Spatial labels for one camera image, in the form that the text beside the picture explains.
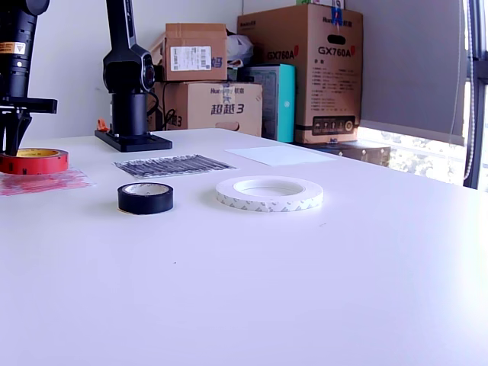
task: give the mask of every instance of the black electrical tape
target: black electrical tape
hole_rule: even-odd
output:
[[[118,188],[119,208],[135,215],[150,215],[173,208],[173,188],[160,183],[133,183]]]

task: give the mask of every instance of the red tape roll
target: red tape roll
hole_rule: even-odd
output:
[[[52,174],[68,168],[68,153],[54,149],[19,149],[17,156],[0,154],[0,172],[17,175]]]

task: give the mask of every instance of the teal box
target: teal box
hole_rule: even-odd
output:
[[[239,80],[262,85],[262,137],[292,143],[295,129],[295,66],[247,66],[239,69]]]

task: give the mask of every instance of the white wall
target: white wall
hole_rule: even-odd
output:
[[[225,23],[234,31],[241,11],[242,0],[133,0],[137,43],[149,48],[167,22]],[[109,51],[104,0],[51,1],[37,23],[29,96],[57,99],[58,113],[35,114],[26,140],[92,135],[99,117],[108,120],[102,60]]]
[[[285,6],[295,5],[295,0],[243,0],[244,14],[256,13],[257,11],[266,11],[276,8],[284,8]]]

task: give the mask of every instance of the robotic arm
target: robotic arm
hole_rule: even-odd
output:
[[[56,113],[57,101],[27,97],[37,17],[50,0],[1,0],[0,151],[16,156],[31,113]],[[112,94],[112,123],[95,135],[121,152],[171,149],[147,130],[146,96],[154,86],[149,52],[137,45],[131,0],[107,0],[112,51],[104,58],[104,83]]]

